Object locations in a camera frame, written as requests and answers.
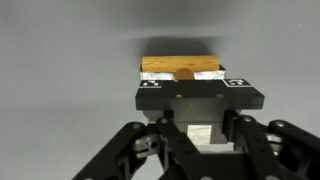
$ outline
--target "black metal bracket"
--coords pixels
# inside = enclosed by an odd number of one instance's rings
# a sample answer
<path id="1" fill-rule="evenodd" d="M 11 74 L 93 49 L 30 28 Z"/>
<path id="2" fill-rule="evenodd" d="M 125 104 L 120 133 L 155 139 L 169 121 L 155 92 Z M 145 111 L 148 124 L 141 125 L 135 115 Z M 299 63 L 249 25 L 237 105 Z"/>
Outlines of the black metal bracket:
<path id="1" fill-rule="evenodd" d="M 286 121 L 263 126 L 235 111 L 225 114 L 224 133 L 238 153 L 201 154 L 171 119 L 161 118 L 145 127 L 129 123 L 83 168 L 74 180 L 128 180 L 146 156 L 132 148 L 137 140 L 157 134 L 156 154 L 163 166 L 160 180 L 316 180 L 320 166 L 320 140 Z M 272 143 L 282 151 L 275 154 Z"/>

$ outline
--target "marker sticker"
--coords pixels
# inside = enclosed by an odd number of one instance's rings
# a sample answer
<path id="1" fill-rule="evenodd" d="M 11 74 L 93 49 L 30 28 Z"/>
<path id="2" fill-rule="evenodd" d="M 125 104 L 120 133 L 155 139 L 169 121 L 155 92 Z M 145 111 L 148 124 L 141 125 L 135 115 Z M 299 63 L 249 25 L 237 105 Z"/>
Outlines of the marker sticker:
<path id="1" fill-rule="evenodd" d="M 252 87 L 244 79 L 223 79 L 222 81 L 226 84 L 227 87 Z"/>
<path id="2" fill-rule="evenodd" d="M 139 88 L 162 88 L 162 81 L 141 81 Z"/>

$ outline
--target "wooden block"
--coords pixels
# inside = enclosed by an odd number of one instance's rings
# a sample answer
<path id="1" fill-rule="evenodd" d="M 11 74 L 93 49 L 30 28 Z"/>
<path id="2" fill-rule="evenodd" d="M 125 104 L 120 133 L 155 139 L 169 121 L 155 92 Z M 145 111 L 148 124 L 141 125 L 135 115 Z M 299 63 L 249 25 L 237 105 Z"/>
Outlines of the wooden block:
<path id="1" fill-rule="evenodd" d="M 142 58 L 142 72 L 176 72 L 181 68 L 192 72 L 219 70 L 216 56 L 146 56 Z"/>
<path id="2" fill-rule="evenodd" d="M 188 68 L 181 68 L 174 73 L 175 80 L 194 80 L 194 73 Z"/>

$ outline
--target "screw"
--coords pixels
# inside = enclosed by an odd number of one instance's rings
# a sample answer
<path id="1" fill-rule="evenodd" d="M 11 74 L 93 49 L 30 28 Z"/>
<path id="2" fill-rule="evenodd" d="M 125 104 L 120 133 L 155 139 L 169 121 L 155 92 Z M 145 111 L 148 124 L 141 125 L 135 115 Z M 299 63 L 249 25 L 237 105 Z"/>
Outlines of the screw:
<path id="1" fill-rule="evenodd" d="M 182 95 L 181 94 L 177 94 L 176 95 L 176 99 L 181 99 L 182 98 Z"/>
<path id="2" fill-rule="evenodd" d="M 250 117 L 244 117 L 243 120 L 246 121 L 246 122 L 251 122 L 251 118 Z"/>
<path id="3" fill-rule="evenodd" d="M 266 176 L 266 180 L 280 180 L 280 179 L 274 175 L 268 175 Z"/>
<path id="4" fill-rule="evenodd" d="M 165 124 L 165 123 L 168 122 L 168 120 L 166 120 L 166 119 L 161 119 L 161 122 L 162 122 L 163 124 Z"/>
<path id="5" fill-rule="evenodd" d="M 224 95 L 223 95 L 223 94 L 217 94 L 216 97 L 217 97 L 218 99 L 223 99 L 223 98 L 224 98 Z"/>
<path id="6" fill-rule="evenodd" d="M 203 176 L 200 180 L 213 180 L 213 179 L 209 176 Z"/>
<path id="7" fill-rule="evenodd" d="M 134 124 L 133 125 L 133 129 L 139 129 L 140 128 L 140 124 Z"/>
<path id="8" fill-rule="evenodd" d="M 283 122 L 278 121 L 278 122 L 276 122 L 276 125 L 277 125 L 277 126 L 279 126 L 279 127 L 283 127 L 283 126 L 284 126 L 284 123 L 283 123 Z"/>

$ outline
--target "gray wall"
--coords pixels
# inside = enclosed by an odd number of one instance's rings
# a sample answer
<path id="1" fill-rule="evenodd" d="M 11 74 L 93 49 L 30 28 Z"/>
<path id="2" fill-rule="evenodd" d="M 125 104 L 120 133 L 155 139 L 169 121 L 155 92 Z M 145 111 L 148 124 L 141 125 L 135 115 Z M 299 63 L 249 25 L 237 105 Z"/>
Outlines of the gray wall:
<path id="1" fill-rule="evenodd" d="M 246 112 L 320 136 L 318 0 L 1 0 L 0 179 L 71 179 L 129 121 L 143 55 L 214 54 Z M 136 179 L 156 179 L 153 159 Z"/>

